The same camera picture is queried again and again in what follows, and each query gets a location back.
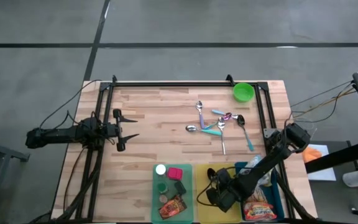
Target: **plastic tray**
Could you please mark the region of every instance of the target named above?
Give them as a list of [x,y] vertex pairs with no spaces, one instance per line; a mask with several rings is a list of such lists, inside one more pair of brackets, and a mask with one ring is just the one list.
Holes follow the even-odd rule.
[[[246,165],[247,162],[237,162],[235,164],[236,174],[238,174],[241,168],[245,167]],[[278,191],[277,177],[274,173],[272,173],[271,181],[272,181],[272,185],[270,187],[260,186],[260,188],[263,190],[267,202],[273,205],[272,210],[274,214],[277,215],[277,218],[274,220],[282,220],[284,218],[284,210],[283,210],[283,205],[281,203],[280,193]],[[241,216],[243,220],[247,221],[243,209],[241,209]]]
[[165,195],[170,200],[177,194],[177,190],[174,184],[176,180],[170,180],[167,177],[158,176],[154,170],[157,165],[153,167],[153,199],[152,199],[152,223],[192,223],[194,219],[193,215],[193,168],[189,164],[165,164],[165,167],[175,167],[183,170],[182,184],[186,188],[186,193],[182,195],[182,199],[185,202],[187,209],[179,213],[178,215],[172,216],[163,220],[160,216],[159,209],[163,206],[160,202],[160,192],[158,191],[157,185],[161,182],[166,183],[168,186],[168,192]]
[[[209,179],[206,175],[208,168],[212,168],[215,171],[218,171],[224,167],[233,167],[233,163],[225,164],[199,164],[195,165],[196,169],[196,189],[197,195],[205,189],[209,184]],[[229,169],[228,172],[231,176],[234,176],[234,169]],[[204,203],[209,203],[206,194],[203,193],[200,196],[200,201]],[[241,222],[241,209],[240,203],[236,202],[234,205],[226,212],[222,212],[218,207],[210,207],[197,203],[198,210],[198,221],[200,223],[239,223]]]

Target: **concrete floor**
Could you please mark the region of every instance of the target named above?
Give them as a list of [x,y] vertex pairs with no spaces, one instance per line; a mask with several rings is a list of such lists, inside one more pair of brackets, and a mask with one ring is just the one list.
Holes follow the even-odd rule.
[[[0,43],[92,42],[104,0],[0,1]],[[358,42],[353,0],[113,0],[101,42]],[[25,134],[80,87],[91,49],[0,49],[0,144],[31,152],[14,161],[0,192],[0,223],[25,223],[51,209],[66,145],[29,150]],[[291,104],[351,79],[358,48],[99,49],[91,80],[284,80]],[[294,107],[304,110],[340,89]],[[66,110],[75,114],[76,100]],[[308,119],[328,115],[331,106]],[[45,124],[64,117],[60,111]],[[315,125],[313,140],[358,142],[358,96],[339,100],[334,115]],[[342,185],[343,203],[358,192]],[[332,210],[324,187],[312,184],[319,216]],[[358,222],[358,217],[348,222]]]

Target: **wooden table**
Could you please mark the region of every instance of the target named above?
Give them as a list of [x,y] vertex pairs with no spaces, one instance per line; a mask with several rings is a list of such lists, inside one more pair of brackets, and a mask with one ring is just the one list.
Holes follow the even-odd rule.
[[[268,81],[268,85],[277,126],[282,128],[290,114],[285,85],[283,81]],[[96,82],[82,91],[75,118],[77,121],[91,115],[96,106],[98,90],[99,83]],[[264,99],[262,94],[265,117],[269,126]],[[244,132],[234,120],[227,121],[224,129],[227,153],[225,156],[222,154],[219,136],[187,132],[185,126],[188,124],[200,126],[198,111],[195,108],[197,100],[203,102],[206,124],[211,124],[218,119],[218,115],[212,114],[211,109],[242,114],[246,119],[246,129],[255,151],[249,151]],[[255,98],[248,103],[238,103],[232,96],[232,88],[229,87],[115,87],[113,108],[120,108],[126,118],[138,120],[138,123],[122,123],[123,136],[138,133],[140,135],[129,140],[124,152],[117,152],[115,146],[106,142],[94,222],[149,222],[154,164],[239,162],[249,161],[256,154],[265,155]],[[112,110],[110,122],[115,123]],[[52,218],[62,214],[65,188],[80,151],[80,144],[70,144],[68,147]],[[80,190],[85,155],[86,153],[83,153],[81,156],[71,180],[68,204]],[[316,217],[316,208],[302,156],[293,154],[285,160],[285,167],[291,191],[306,210]],[[88,211],[88,199],[85,198],[83,213],[85,215]]]

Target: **green bowl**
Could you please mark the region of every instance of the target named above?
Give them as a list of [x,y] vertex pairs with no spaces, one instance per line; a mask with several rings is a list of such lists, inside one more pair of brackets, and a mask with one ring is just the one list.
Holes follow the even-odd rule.
[[238,102],[248,102],[255,95],[254,87],[248,83],[238,83],[233,88],[233,95]]

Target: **blue tray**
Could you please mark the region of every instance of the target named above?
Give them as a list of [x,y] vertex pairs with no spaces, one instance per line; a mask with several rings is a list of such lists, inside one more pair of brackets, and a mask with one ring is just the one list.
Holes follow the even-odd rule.
[[[236,167],[236,174],[240,172],[240,170],[247,165],[247,162],[237,162],[234,164]],[[272,172],[272,185],[270,187],[260,186],[260,188],[263,190],[265,197],[267,199],[267,202],[271,205],[273,205],[273,212],[276,214],[277,218],[273,220],[282,220],[284,219],[284,209],[283,205],[281,204],[281,198],[280,193],[278,191],[278,185],[277,185],[277,177],[274,172]],[[244,215],[244,205],[241,203],[241,215],[242,219],[246,221],[246,216]]]

